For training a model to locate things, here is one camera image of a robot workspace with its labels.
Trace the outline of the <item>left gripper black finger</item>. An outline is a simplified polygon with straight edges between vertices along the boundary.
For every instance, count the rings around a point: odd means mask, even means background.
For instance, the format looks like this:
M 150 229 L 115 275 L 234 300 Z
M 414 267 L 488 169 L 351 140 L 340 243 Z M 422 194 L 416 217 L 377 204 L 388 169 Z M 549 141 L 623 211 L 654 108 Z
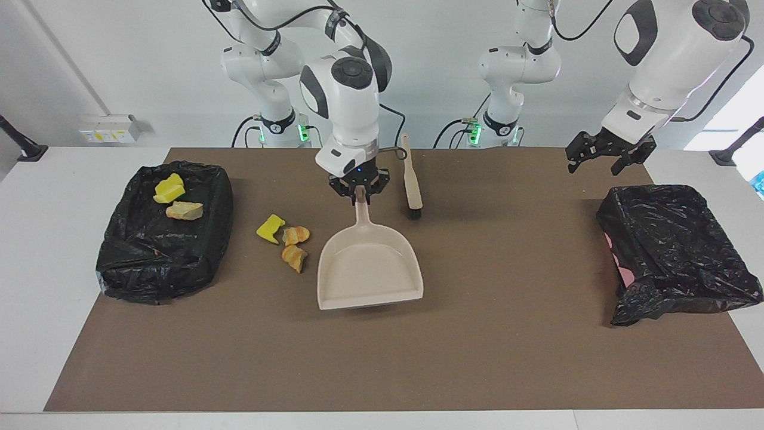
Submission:
M 565 149 L 568 171 L 574 174 L 585 161 L 597 158 L 596 136 L 577 134 Z
M 636 154 L 636 153 L 633 153 L 633 154 L 623 154 L 612 165 L 612 167 L 611 167 L 611 174 L 619 175 L 625 168 L 627 168 L 628 166 L 631 166 L 632 164 L 642 164 L 641 156 L 639 154 Z

